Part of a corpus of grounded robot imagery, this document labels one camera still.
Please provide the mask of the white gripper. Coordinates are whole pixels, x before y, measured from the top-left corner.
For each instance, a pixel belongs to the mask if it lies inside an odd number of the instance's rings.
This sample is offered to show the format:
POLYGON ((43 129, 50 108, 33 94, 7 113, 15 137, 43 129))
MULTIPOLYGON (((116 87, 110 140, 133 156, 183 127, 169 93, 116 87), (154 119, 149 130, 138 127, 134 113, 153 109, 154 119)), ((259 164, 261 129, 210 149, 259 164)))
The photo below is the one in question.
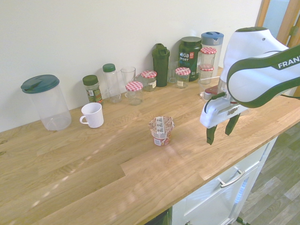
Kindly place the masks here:
POLYGON ((229 122, 225 128, 225 134, 230 135, 233 131, 242 112, 240 104, 233 104, 227 98, 226 93, 219 93, 211 97, 211 99, 204 105, 200 116, 200 122, 207 128, 206 136, 207 143, 212 145, 214 142, 215 131, 217 125, 228 119, 229 122))

